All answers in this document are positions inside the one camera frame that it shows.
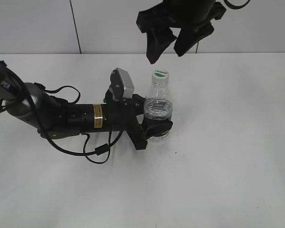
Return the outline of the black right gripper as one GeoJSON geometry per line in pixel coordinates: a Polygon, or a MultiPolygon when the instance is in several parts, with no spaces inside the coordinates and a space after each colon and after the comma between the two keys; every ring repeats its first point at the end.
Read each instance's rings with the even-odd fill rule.
{"type": "Polygon", "coordinates": [[[220,20],[226,8],[215,0],[164,0],[140,11],[136,24],[147,32],[146,56],[155,64],[176,39],[174,50],[181,57],[214,32],[211,21],[220,20]],[[170,28],[181,28],[178,38],[170,28]]]}

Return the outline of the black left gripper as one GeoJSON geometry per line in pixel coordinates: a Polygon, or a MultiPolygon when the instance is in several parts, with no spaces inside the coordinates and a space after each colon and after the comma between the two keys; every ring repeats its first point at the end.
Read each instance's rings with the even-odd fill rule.
{"type": "Polygon", "coordinates": [[[113,100],[110,92],[106,93],[104,104],[75,104],[66,109],[68,128],[79,129],[85,133],[126,131],[136,150],[144,150],[151,137],[166,135],[173,122],[167,119],[154,120],[143,118],[138,123],[137,116],[144,114],[145,98],[133,94],[130,99],[113,100]]]}

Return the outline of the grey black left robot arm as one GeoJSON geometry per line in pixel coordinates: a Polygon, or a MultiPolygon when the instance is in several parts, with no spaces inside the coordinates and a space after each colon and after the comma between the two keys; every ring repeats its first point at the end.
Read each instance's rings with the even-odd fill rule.
{"type": "Polygon", "coordinates": [[[87,133],[127,132],[137,150],[143,150],[153,136],[163,136],[172,128],[166,117],[153,120],[143,114],[145,99],[134,93],[127,71],[116,68],[102,104],[80,104],[55,97],[39,83],[24,83],[0,61],[0,114],[8,112],[35,127],[41,137],[54,141],[87,133]]]}

